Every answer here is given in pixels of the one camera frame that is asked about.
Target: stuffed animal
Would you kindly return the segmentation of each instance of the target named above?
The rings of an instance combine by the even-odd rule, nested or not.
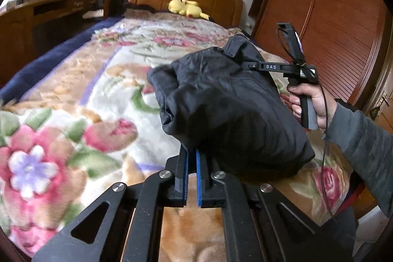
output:
[[[188,16],[190,18],[203,18],[209,20],[210,16],[202,13],[198,3],[191,0],[171,0],[168,5],[171,13]]]

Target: floral blanket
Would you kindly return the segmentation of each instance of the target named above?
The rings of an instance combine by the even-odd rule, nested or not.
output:
[[[125,16],[97,30],[23,101],[0,111],[0,225],[30,256],[113,183],[140,183],[178,154],[179,142],[162,130],[146,72],[241,33],[169,13]],[[258,50],[266,61],[282,62]],[[272,76],[290,108],[287,80]],[[321,225],[329,218],[321,196],[322,134],[308,136],[315,159],[295,177],[272,183]],[[350,173],[331,146],[323,178],[333,212]],[[164,211],[160,261],[226,261],[221,211],[197,207],[195,177],[188,199],[187,207]]]

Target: person's arm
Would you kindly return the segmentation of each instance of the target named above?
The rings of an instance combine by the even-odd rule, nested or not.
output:
[[[325,104],[317,86],[303,84],[288,88],[295,95],[312,97],[318,115],[318,125],[328,130],[326,140],[336,144],[352,168],[365,181],[383,213],[393,215],[393,136],[378,127],[361,111],[352,112],[336,103],[325,90],[329,119],[326,121]],[[291,95],[294,115],[300,117],[298,97]]]

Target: gray sweater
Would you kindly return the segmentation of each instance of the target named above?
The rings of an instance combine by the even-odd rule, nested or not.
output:
[[[393,215],[393,135],[361,111],[337,104],[326,140],[336,144],[364,180],[383,213]]]

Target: human hand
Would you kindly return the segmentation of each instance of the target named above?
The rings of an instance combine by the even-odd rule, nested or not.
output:
[[[301,83],[298,86],[288,85],[287,90],[291,93],[289,101],[292,104],[292,110],[297,119],[301,118],[299,95],[306,95],[311,97],[312,105],[317,113],[318,127],[325,129],[327,125],[330,124],[336,112],[337,103],[327,90],[324,90],[324,92],[326,97],[327,113],[329,116],[328,121],[326,121],[325,100],[323,99],[322,90],[318,85],[311,85],[309,83]]]

